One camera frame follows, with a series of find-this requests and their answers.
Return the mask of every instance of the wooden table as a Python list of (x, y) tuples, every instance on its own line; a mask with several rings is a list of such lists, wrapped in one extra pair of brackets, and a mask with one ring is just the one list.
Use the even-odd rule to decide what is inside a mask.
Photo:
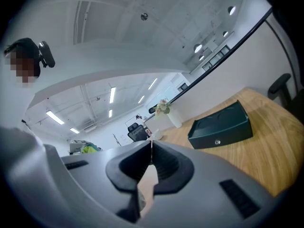
[(162, 133), (162, 141), (193, 148), (188, 132), (200, 119), (239, 100), (247, 112), (253, 137), (234, 144), (202, 149), (229, 161), (260, 182), (272, 195), (290, 187), (304, 160), (304, 126), (288, 111), (265, 96), (244, 88), (228, 100)]

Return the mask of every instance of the dark green box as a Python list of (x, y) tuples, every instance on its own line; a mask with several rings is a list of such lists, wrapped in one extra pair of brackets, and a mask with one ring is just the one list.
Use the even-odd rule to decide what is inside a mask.
[(195, 149), (219, 147), (251, 138), (250, 120), (239, 101), (195, 120), (188, 139)]

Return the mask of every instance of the black hair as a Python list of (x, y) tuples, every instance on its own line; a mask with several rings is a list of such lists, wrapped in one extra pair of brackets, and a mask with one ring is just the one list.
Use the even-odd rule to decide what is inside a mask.
[(37, 45), (30, 38), (22, 38), (7, 46), (4, 50), (4, 54), (6, 55), (11, 51), (17, 51), (19, 49), (22, 49), (22, 53), (24, 53), (27, 58), (34, 59), (34, 77), (38, 78), (40, 76), (40, 59)]

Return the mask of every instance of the black office chair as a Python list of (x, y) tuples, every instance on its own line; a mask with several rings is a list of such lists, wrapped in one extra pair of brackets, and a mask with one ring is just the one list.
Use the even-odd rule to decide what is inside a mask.
[(128, 127), (128, 131), (131, 132), (137, 127), (138, 127), (138, 123), (133, 123), (131, 126)]
[(285, 100), (285, 109), (294, 115), (302, 124), (304, 124), (304, 89), (291, 99), (286, 83), (290, 79), (290, 74), (280, 76), (269, 88), (268, 97), (274, 99), (281, 95)]
[(141, 140), (147, 140), (147, 138), (149, 138), (149, 135), (143, 129), (143, 125), (139, 125), (133, 131), (129, 132), (128, 136), (134, 142), (141, 141)]

